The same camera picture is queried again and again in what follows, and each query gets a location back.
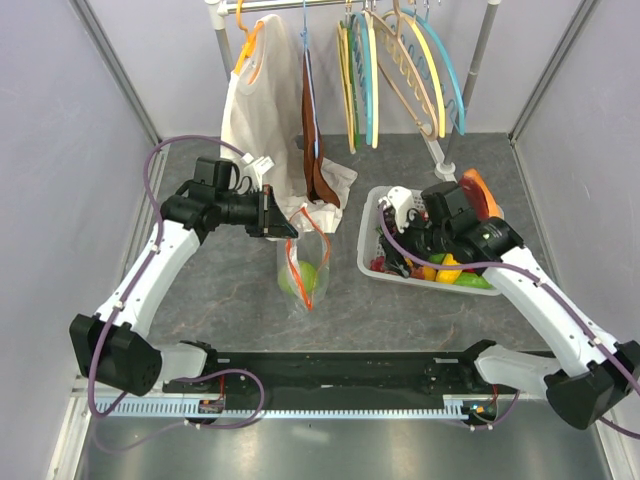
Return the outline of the clear zip top bag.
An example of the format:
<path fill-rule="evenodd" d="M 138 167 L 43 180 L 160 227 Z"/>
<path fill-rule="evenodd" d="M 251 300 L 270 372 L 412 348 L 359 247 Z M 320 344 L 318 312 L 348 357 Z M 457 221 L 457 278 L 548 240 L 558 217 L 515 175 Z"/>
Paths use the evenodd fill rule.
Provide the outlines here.
<path fill-rule="evenodd" d="M 311 314 L 329 286 L 331 242 L 307 204 L 289 218 L 298 237 L 277 244 L 277 284 L 291 317 Z"/>

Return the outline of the green cabbage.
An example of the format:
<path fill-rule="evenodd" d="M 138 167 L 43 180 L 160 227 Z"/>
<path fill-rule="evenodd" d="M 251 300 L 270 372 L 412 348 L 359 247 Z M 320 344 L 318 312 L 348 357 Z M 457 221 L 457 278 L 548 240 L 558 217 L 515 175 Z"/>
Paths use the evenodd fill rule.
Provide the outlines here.
<path fill-rule="evenodd" d="M 278 285 L 287 294 L 298 295 L 302 291 L 312 292 L 317 284 L 317 269 L 309 262 L 301 261 L 297 271 L 285 264 L 278 274 Z"/>

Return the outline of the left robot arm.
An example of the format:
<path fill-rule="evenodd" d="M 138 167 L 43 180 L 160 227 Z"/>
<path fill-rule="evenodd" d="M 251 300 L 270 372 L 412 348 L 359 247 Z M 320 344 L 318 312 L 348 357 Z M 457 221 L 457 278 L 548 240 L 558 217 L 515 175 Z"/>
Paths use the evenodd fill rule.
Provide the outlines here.
<path fill-rule="evenodd" d="M 180 342 L 154 347 L 147 337 L 169 287 L 185 263 L 221 225 L 241 226 L 254 238 L 294 239 L 298 232 L 276 203 L 264 177 L 268 156 L 240 163 L 200 157 L 192 179 L 160 207 L 149 242 L 115 292 L 91 315 L 77 315 L 70 337 L 81 374 L 136 396 L 158 382 L 184 378 L 198 393 L 219 382 L 208 346 Z"/>

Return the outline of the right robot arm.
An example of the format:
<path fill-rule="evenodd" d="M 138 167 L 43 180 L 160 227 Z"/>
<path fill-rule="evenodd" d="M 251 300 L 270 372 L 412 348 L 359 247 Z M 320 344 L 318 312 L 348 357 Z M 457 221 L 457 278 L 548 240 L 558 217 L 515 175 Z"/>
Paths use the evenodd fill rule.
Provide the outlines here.
<path fill-rule="evenodd" d="M 481 180 L 442 182 L 420 194 L 393 187 L 378 204 L 380 228 L 397 261 L 425 267 L 452 255 L 456 270 L 485 278 L 524 316 L 552 351 L 541 357 L 494 341 L 468 349 L 458 368 L 467 392 L 491 384 L 545 398 L 567 424 L 585 430 L 639 390 L 639 344 L 621 342 L 582 312 L 544 272 L 523 238 L 503 218 Z"/>

